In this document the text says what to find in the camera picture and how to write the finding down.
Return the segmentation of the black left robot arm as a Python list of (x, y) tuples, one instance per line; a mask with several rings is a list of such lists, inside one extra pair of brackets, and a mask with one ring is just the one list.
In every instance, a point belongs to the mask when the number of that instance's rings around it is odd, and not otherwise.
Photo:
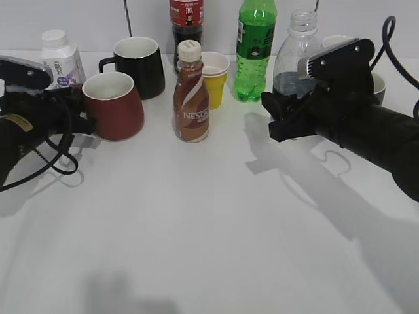
[[(53, 169), (62, 175), (78, 170), (78, 161), (69, 153), (76, 134), (91, 135), (96, 120), (86, 112), (82, 85), (54, 90), (33, 90), (5, 84), (1, 96), (1, 191), (10, 190)], [(56, 155), (31, 175), (5, 184), (9, 173), (30, 152), (48, 144)]]

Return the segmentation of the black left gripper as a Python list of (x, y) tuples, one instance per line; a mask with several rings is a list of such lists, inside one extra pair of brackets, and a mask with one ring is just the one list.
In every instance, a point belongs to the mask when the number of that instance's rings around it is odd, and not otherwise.
[(92, 135), (96, 120), (86, 115), (82, 85), (34, 90), (5, 83), (1, 96), (1, 153), (27, 154), (52, 135), (62, 136), (56, 151), (66, 152), (71, 134)]

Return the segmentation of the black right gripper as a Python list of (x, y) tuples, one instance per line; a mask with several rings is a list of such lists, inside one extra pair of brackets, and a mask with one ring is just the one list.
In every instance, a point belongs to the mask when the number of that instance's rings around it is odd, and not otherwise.
[[(302, 98), (263, 92), (269, 136), (277, 142), (320, 135), (336, 144), (377, 144), (377, 99), (369, 70), (355, 70), (320, 82)], [(294, 120), (285, 120), (294, 112)]]

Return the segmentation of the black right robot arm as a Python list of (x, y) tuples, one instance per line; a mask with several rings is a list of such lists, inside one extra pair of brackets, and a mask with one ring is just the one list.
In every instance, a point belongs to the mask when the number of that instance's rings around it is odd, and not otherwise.
[(281, 143), (319, 135), (390, 172), (418, 200), (418, 123), (378, 104), (369, 71), (323, 79), (303, 98), (261, 95), (273, 117), (269, 135)]

